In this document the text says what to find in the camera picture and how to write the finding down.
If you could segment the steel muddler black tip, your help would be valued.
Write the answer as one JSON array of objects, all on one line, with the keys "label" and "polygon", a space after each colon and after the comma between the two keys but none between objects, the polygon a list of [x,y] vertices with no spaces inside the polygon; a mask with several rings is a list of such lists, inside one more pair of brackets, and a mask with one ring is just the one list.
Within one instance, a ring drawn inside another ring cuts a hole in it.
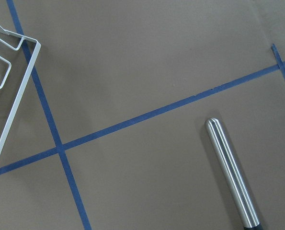
[{"label": "steel muddler black tip", "polygon": [[205,127],[227,181],[231,196],[245,230],[262,230],[263,226],[243,180],[226,133],[217,118],[209,118]]}]

